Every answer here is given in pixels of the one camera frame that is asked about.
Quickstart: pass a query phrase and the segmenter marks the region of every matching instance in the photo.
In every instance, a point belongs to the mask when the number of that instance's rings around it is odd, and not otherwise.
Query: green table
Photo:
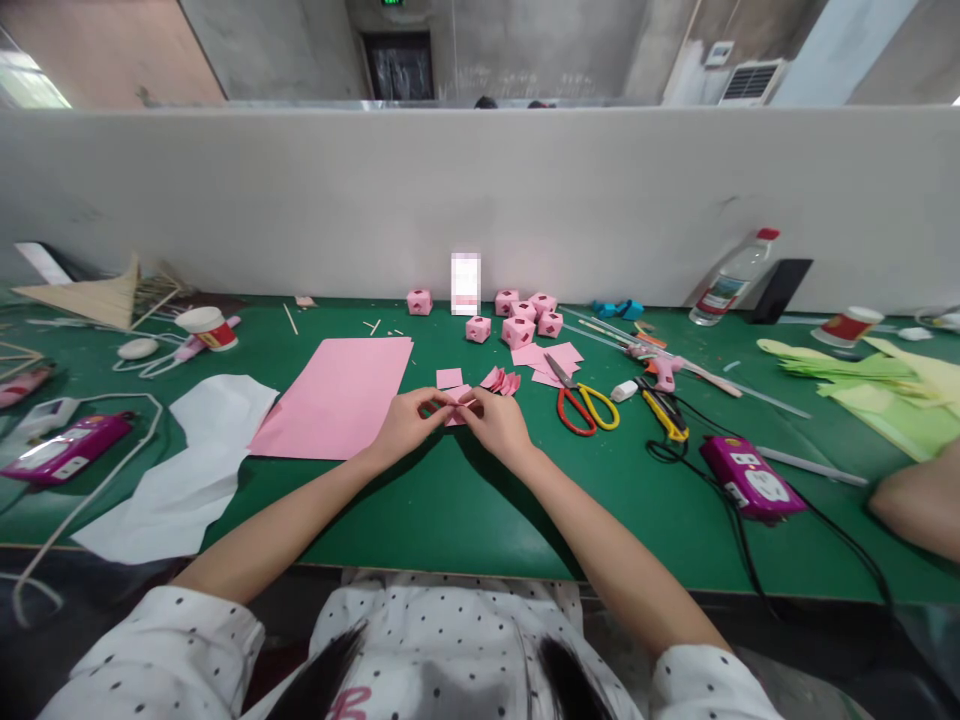
[[[0,340],[45,352],[61,365],[63,372],[32,397],[32,402],[63,395],[153,392],[169,405],[203,378],[219,373],[246,373],[284,391],[322,339],[369,335],[363,322],[377,320],[381,320],[378,337],[396,329],[414,341],[403,391],[432,385],[439,368],[463,368],[464,380],[473,384],[495,364],[511,367],[509,350],[497,339],[499,320],[494,321],[494,337],[476,345],[464,339],[465,318],[452,317],[442,304],[429,317],[411,317],[405,305],[395,301],[324,300],[318,309],[295,314],[300,334],[294,335],[280,299],[248,300],[251,306],[240,312],[239,347],[223,354],[204,353],[153,381],[109,370],[116,348],[125,340],[122,335],[43,329],[22,322],[28,317],[59,315],[46,308],[6,310],[0,323],[13,327],[0,334]],[[489,307],[484,314],[490,314]],[[678,376],[680,396],[755,444],[833,463],[871,480],[910,462],[838,404],[818,397],[815,381],[785,375],[774,357],[756,347],[755,341],[763,337],[809,344],[809,326],[751,326],[733,315],[716,327],[701,328],[679,310],[651,310],[645,319],[657,326],[657,334],[669,341],[672,352],[713,372],[740,360],[742,364],[731,374],[734,380],[814,416],[804,420],[751,397],[729,397],[687,373]],[[170,328],[159,321],[147,325],[152,331]],[[573,341],[585,358],[577,375],[581,382],[609,393],[615,384],[636,374],[632,361],[607,346],[562,333],[560,341],[567,340]],[[960,338],[941,335],[911,349],[957,361]],[[618,430],[580,438],[557,419],[557,391],[531,382],[530,369],[520,372],[524,382],[517,400],[530,434],[561,468],[609,508],[686,587],[750,592],[727,511],[715,492],[682,465],[659,464],[644,450],[644,442],[660,438],[662,431],[642,400],[634,398],[620,406]],[[104,412],[127,409],[116,401],[95,407]],[[130,408],[146,412],[149,405],[137,400]],[[696,436],[708,432],[696,420],[691,419],[691,425]],[[183,433],[169,415],[160,428],[160,440],[117,477],[81,516],[77,527],[129,497],[144,470],[184,447]],[[94,467],[59,488],[23,494],[20,483],[0,478],[0,545],[42,543],[131,447],[135,437],[125,439]],[[701,462],[695,449],[698,445],[690,453],[696,463]],[[248,458],[240,469],[239,490],[220,520],[210,526],[205,545],[333,466],[325,461]],[[887,532],[865,509],[867,490],[788,467],[778,469],[876,558],[898,601],[960,601],[957,571]],[[812,514],[801,514],[775,528],[750,523],[748,533],[768,592],[879,599],[863,566]],[[73,544],[64,538],[59,545]],[[436,435],[422,451],[374,481],[301,560],[532,578],[580,576],[569,550],[534,498],[479,446],[466,427]]]

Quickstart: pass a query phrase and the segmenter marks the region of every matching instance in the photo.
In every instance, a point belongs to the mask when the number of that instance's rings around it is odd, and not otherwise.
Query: pink paper cube
[[[490,331],[493,329],[493,321],[490,318],[482,318],[479,315],[467,320],[467,340],[474,342],[486,342],[490,337]]]
[[[557,299],[546,293],[534,293],[528,298],[527,302],[533,303],[533,306],[537,309],[537,317],[540,317],[541,313],[555,312],[557,309]]]
[[[510,303],[510,317],[522,317],[532,322],[537,321],[537,309],[528,300]]]
[[[545,312],[537,321],[537,334],[544,337],[557,337],[563,328],[563,315],[554,312]]]
[[[497,293],[497,299],[494,301],[497,315],[507,317],[510,314],[510,303],[520,299],[519,290],[501,290]]]
[[[510,346],[511,350],[519,350],[533,342],[533,331],[535,327],[536,323],[528,318],[507,318],[503,321],[503,328],[500,330],[500,339]]]
[[[407,310],[411,315],[429,315],[433,310],[433,298],[429,290],[411,290],[407,293]]]

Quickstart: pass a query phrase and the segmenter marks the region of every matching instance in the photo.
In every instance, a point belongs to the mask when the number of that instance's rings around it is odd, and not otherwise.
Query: blue object
[[[620,311],[620,315],[623,317],[624,320],[629,320],[630,322],[633,322],[638,317],[643,315],[644,307],[640,303],[634,302],[633,300],[627,300],[623,305],[625,307],[622,311]]]
[[[593,301],[593,312],[598,318],[608,318],[613,317],[617,314],[617,306],[613,303],[600,303],[596,300]]]

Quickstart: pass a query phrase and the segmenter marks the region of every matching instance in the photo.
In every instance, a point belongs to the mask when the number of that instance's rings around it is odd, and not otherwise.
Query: person
[[[150,590],[40,717],[240,716],[264,640],[244,605],[455,412],[536,497],[606,608],[655,661],[653,717],[780,717],[680,583],[534,445],[514,398],[474,389],[460,401],[434,388],[398,395],[368,448]],[[358,571],[324,605],[308,660],[242,717],[641,718],[582,636],[582,617],[576,583]]]
[[[869,505],[907,542],[960,563],[960,439],[883,480]]]

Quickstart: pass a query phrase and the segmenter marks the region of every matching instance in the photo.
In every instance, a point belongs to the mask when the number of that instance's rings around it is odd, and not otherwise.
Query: polka dot shirt
[[[361,650],[332,717],[552,718],[538,639],[566,642],[618,718],[641,718],[616,675],[584,640],[574,583],[345,571],[310,641],[311,657],[358,622]],[[151,590],[73,668],[42,720],[238,718],[264,629],[244,607],[174,587]],[[243,720],[265,718],[296,673]],[[778,718],[734,655],[680,646],[657,664],[653,715]]]

